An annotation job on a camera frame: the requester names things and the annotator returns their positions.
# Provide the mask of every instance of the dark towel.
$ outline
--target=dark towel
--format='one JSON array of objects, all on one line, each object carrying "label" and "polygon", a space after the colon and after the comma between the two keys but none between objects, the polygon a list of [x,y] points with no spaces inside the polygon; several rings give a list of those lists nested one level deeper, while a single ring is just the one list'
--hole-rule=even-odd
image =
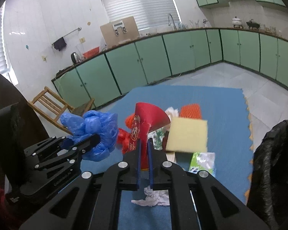
[{"label": "dark towel", "polygon": [[56,50],[61,51],[64,47],[66,47],[66,42],[65,42],[64,38],[61,37],[56,42],[54,42],[53,45],[54,45],[54,48]]}]

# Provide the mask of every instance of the red cloth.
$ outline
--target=red cloth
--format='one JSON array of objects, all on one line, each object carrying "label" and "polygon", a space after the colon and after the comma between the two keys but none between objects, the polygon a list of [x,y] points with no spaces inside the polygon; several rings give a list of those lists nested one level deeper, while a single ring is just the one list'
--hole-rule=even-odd
[{"label": "red cloth", "polygon": [[8,212],[5,207],[5,194],[4,190],[0,188],[0,218],[5,223],[7,227],[12,230],[16,230],[23,223],[21,220],[15,218],[11,213]]}]

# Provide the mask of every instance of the blue plastic bag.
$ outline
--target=blue plastic bag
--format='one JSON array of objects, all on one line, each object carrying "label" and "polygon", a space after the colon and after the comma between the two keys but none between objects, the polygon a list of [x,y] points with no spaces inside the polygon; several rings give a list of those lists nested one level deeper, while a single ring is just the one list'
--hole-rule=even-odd
[{"label": "blue plastic bag", "polygon": [[62,125],[73,133],[68,138],[72,139],[74,144],[93,134],[100,135],[100,143],[82,156],[84,160],[95,162],[107,158],[115,149],[119,132],[117,118],[117,114],[94,110],[86,112],[83,118],[71,113],[63,113],[60,116]]}]

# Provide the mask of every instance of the faucet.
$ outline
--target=faucet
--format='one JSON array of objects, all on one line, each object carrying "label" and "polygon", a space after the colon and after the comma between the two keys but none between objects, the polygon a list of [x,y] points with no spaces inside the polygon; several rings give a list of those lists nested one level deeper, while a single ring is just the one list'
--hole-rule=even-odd
[{"label": "faucet", "polygon": [[176,25],[175,25],[174,19],[173,19],[172,15],[171,15],[170,13],[167,15],[167,18],[169,19],[169,26],[171,25],[171,23],[170,23],[170,16],[171,16],[171,18],[172,18],[172,21],[173,21],[174,30],[176,31],[176,30],[177,30],[177,28],[176,28]]}]

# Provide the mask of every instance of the crumpled tissue paper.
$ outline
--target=crumpled tissue paper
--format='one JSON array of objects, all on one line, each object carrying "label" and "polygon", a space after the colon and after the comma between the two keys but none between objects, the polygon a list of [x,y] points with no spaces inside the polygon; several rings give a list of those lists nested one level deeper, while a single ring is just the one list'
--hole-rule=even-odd
[{"label": "crumpled tissue paper", "polygon": [[145,200],[131,200],[132,203],[140,206],[169,206],[169,191],[168,190],[157,190],[154,191],[150,186],[144,188],[144,194],[146,195]]}]

